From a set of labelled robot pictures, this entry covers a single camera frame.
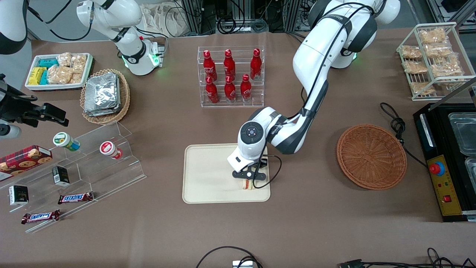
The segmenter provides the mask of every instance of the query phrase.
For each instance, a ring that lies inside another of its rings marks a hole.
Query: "brown table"
[[[265,45],[265,104],[291,115],[302,105],[301,84],[292,71],[296,40],[270,33],[171,39],[164,67],[144,77],[127,71],[109,41],[34,42],[33,55],[89,52],[96,59],[94,70],[124,73],[132,100],[121,122],[133,132],[132,152],[148,177],[35,234],[23,233],[3,196],[0,267],[194,267],[207,251],[223,245],[250,250],[265,267],[335,267],[356,258],[419,263],[426,262],[427,247],[456,262],[476,258],[476,225],[441,222],[427,170],[416,161],[409,158],[404,179],[387,191],[359,188],[337,164],[336,143],[345,129],[362,123],[390,129],[380,102],[400,113],[407,123],[406,145],[423,159],[411,115],[425,103],[410,100],[395,55],[409,31],[378,31],[349,68],[330,71],[329,91],[305,144],[296,155],[282,156],[271,198],[237,204],[182,201],[185,148],[236,142],[239,127],[254,111],[200,107],[197,47]],[[71,135],[98,127],[82,118],[79,92],[35,95],[67,111]],[[22,137],[2,142],[1,151],[52,147],[51,137],[64,130],[49,122],[23,127]],[[270,168],[274,173],[277,164]],[[223,250],[202,266],[230,267],[243,256]]]

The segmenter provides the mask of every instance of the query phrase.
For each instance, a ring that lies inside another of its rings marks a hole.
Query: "red emergency stop button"
[[[442,162],[435,162],[428,168],[430,169],[431,174],[435,174],[437,176],[442,176],[445,173],[445,166]]]

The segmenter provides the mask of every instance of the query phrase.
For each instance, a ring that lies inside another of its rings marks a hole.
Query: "red bottle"
[[[259,49],[255,48],[253,50],[253,58],[251,59],[251,72],[249,73],[252,80],[260,80],[261,79],[261,65],[263,62],[261,61],[261,57],[259,56],[260,51]]]
[[[251,101],[251,82],[249,81],[249,75],[243,75],[243,81],[239,87],[241,91],[241,98],[244,103],[249,103]]]
[[[235,93],[235,85],[233,84],[231,76],[226,76],[225,82],[225,96],[227,97],[227,103],[235,103],[237,101],[237,98]]]
[[[223,66],[225,67],[225,75],[231,77],[231,80],[234,81],[236,75],[235,61],[231,57],[231,50],[229,49],[225,50]]]
[[[213,81],[216,81],[217,69],[215,68],[215,62],[210,56],[210,51],[203,51],[203,57],[205,58],[203,61],[203,68],[205,69],[205,73],[207,74],[207,76],[211,77]]]
[[[212,104],[216,104],[220,101],[220,97],[218,96],[217,92],[217,86],[212,81],[212,78],[207,76],[205,78],[205,81],[207,82],[207,86],[205,86],[205,90],[207,91],[207,96],[208,99],[210,99],[210,102]]]

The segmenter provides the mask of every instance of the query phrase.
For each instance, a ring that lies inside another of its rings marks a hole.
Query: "white tray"
[[[185,149],[182,199],[187,204],[265,202],[271,196],[269,185],[262,189],[243,190],[243,179],[231,175],[227,157],[237,144],[198,144]],[[269,181],[268,166],[259,170]]]
[[[91,70],[93,57],[89,53],[73,53],[73,54],[82,54],[87,56],[86,65],[84,66],[83,77],[81,78],[81,82],[74,83],[74,84],[65,84],[65,85],[61,85],[61,84],[59,85],[29,85],[28,79],[30,78],[33,68],[38,67],[38,62],[43,59],[56,58],[56,56],[58,56],[59,54],[38,55],[38,56],[35,56],[35,58],[33,59],[33,63],[30,66],[30,71],[28,72],[28,76],[25,81],[25,87],[35,92],[81,89],[82,86],[86,83],[86,80],[88,79],[89,71]]]

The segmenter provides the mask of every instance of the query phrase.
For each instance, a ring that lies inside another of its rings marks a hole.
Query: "wicker basket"
[[[101,116],[88,116],[87,114],[83,112],[83,117],[86,118],[86,120],[88,120],[91,123],[104,125],[112,121],[119,121],[126,115],[127,110],[129,109],[129,104],[130,104],[129,85],[127,84],[126,78],[124,78],[124,76],[119,71],[105,69],[99,72],[95,72],[94,74],[91,75],[91,77],[103,75],[107,72],[113,72],[117,74],[119,77],[120,103],[122,105],[122,109],[119,111],[119,113],[106,114]],[[84,110],[85,91],[86,91],[86,84],[84,84],[83,88],[81,89],[81,98],[79,100],[79,104],[81,105],[81,108],[83,108],[83,110]]]
[[[407,170],[407,156],[400,142],[371,124],[353,126],[341,135],[337,160],[349,179],[371,190],[397,185]]]

